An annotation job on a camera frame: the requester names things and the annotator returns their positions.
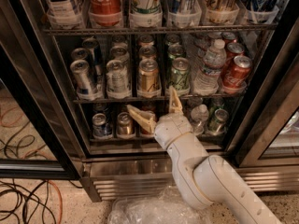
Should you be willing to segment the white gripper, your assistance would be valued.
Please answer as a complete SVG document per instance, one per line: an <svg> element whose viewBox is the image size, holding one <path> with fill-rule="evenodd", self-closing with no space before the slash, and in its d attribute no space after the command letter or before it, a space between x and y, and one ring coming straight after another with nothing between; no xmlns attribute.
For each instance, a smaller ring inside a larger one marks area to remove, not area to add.
<svg viewBox="0 0 299 224"><path fill-rule="evenodd" d="M173 86L169 87L169 114L162 116L156 125L154 113L140 110L132 105L127 106L130 116L154 138L163 150L185 133L192 131L192 125L182 114L182 104Z"/></svg>

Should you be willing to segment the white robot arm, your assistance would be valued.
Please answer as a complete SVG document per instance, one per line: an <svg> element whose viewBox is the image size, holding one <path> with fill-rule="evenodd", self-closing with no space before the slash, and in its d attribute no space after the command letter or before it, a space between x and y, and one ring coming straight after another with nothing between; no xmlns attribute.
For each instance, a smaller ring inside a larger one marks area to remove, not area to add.
<svg viewBox="0 0 299 224"><path fill-rule="evenodd" d="M224 203L239 224L281 224L230 163L206 152L182 112L177 91L169 92L169 113L159 120L132 105L127 109L170 156L172 176L183 200L195 210Z"/></svg>

